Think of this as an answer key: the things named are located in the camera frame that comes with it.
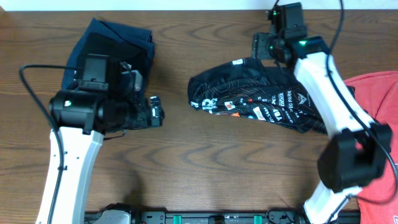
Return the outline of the black patterned sports jersey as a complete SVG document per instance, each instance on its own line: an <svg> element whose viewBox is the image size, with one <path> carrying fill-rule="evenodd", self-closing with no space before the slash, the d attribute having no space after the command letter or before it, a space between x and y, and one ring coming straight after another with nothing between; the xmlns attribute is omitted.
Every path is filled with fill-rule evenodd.
<svg viewBox="0 0 398 224"><path fill-rule="evenodd" d="M256 119L300 133L325 134L326 127L309 93L286 68L265 67L241 58L192 77L188 102L210 114Z"/></svg>

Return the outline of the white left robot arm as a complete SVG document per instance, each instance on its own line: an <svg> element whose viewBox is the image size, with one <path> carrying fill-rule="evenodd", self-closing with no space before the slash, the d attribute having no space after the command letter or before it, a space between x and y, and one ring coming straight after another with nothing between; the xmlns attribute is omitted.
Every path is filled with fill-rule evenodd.
<svg viewBox="0 0 398 224"><path fill-rule="evenodd" d="M142 96L138 70L85 73L50 100L51 158L37 223L83 223L96 157L108 133L158 128L157 96Z"/></svg>

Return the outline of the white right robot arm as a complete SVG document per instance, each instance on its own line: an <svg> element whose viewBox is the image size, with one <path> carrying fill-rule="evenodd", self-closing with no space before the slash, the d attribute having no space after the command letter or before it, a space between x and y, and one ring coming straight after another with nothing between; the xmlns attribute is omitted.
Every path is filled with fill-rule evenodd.
<svg viewBox="0 0 398 224"><path fill-rule="evenodd" d="M331 223L349 199L383 175L392 160L392 130L359 106L320 36L259 32L252 56L292 68L322 117L330 141L317 161L320 182L303 210L307 223Z"/></svg>

